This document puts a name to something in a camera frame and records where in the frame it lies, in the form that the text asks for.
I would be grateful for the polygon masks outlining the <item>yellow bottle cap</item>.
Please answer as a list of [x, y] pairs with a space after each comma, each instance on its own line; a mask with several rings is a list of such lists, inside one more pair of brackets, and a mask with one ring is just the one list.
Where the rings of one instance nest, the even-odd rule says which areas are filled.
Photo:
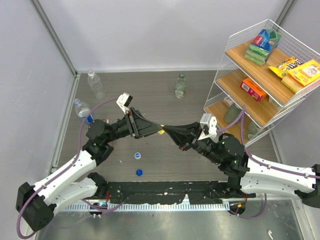
[[165, 132], [164, 125], [161, 125], [161, 130], [158, 132], [160, 135], [162, 135]]

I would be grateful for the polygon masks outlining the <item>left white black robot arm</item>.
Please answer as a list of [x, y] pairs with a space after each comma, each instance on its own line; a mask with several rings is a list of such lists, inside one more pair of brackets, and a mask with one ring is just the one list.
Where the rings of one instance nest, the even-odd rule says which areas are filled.
[[80, 183], [74, 183], [83, 174], [103, 163], [114, 150], [109, 143], [127, 136], [140, 139], [162, 130], [162, 126], [144, 118], [133, 107], [124, 112], [124, 117], [112, 124], [101, 119], [88, 126], [88, 141], [78, 148], [76, 155], [54, 173], [44, 179], [19, 186], [16, 210], [19, 228], [21, 220], [34, 231], [46, 227], [55, 214], [64, 207], [85, 198], [102, 199], [107, 193], [105, 179], [92, 173]]

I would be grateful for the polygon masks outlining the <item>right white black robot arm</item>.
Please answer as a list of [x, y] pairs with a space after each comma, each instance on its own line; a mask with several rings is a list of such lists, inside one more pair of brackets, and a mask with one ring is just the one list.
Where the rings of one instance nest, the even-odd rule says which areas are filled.
[[228, 177], [226, 193], [272, 194], [300, 198], [304, 205], [320, 206], [320, 166], [299, 167], [260, 158], [246, 152], [245, 146], [232, 134], [224, 133], [214, 142], [208, 129], [198, 122], [188, 125], [166, 125], [162, 128], [181, 151], [196, 151]]

